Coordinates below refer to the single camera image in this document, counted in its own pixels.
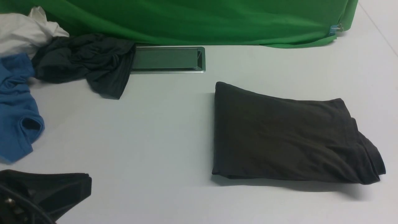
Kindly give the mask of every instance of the green cloth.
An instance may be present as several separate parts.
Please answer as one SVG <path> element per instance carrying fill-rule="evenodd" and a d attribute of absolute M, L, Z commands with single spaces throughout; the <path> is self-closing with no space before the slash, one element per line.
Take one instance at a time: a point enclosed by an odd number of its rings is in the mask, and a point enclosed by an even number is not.
<path fill-rule="evenodd" d="M 0 0 L 0 13 L 42 6 L 71 35 L 105 33 L 161 45 L 332 42 L 330 26 L 351 27 L 358 0 Z"/>

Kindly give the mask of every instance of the white surface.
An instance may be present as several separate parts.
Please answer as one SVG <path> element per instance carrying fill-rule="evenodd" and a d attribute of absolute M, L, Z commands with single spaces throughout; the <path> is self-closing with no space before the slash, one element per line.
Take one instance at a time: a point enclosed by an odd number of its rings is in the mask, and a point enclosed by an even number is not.
<path fill-rule="evenodd" d="M 359 6 L 369 15 L 398 56 L 398 1 L 359 0 Z"/>
<path fill-rule="evenodd" d="M 89 173 L 92 195 L 59 224 L 397 221 L 398 57 L 361 8 L 329 46 L 208 46 L 206 59 L 204 74 L 132 75 L 120 100 L 101 98 L 86 81 L 33 84 L 46 130 L 32 154 L 0 168 Z M 368 186 L 212 181 L 217 81 L 298 100 L 341 97 L 387 174 Z"/>

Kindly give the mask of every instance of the black fabric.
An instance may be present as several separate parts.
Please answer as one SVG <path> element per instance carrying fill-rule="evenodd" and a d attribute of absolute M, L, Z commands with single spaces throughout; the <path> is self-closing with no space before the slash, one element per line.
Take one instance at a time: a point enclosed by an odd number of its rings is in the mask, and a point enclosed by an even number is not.
<path fill-rule="evenodd" d="M 119 99 L 133 65 L 135 43 L 131 40 L 87 34 L 56 37 L 32 59 L 36 78 L 65 83 L 86 78 L 97 93 Z"/>
<path fill-rule="evenodd" d="M 377 148 L 342 99 L 298 101 L 218 82 L 213 174 L 371 184 L 385 174 Z"/>

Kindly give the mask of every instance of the crumpled black shirt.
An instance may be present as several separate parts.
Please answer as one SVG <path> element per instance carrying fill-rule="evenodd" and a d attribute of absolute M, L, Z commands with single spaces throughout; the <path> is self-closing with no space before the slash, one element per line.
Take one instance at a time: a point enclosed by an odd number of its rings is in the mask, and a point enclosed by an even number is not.
<path fill-rule="evenodd" d="M 49 83 L 86 78 L 93 91 L 119 99 L 129 80 L 135 43 L 131 40 L 86 34 L 56 37 L 32 59 L 35 77 Z"/>

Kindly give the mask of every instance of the white cloth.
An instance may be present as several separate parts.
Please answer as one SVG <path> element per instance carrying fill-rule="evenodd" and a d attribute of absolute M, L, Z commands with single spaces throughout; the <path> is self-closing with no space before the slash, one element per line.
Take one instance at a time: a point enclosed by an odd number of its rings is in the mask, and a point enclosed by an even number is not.
<path fill-rule="evenodd" d="M 48 22 L 41 7 L 33 7 L 29 16 L 0 14 L 0 57 L 26 52 L 32 58 L 53 37 L 69 37 L 58 23 Z"/>

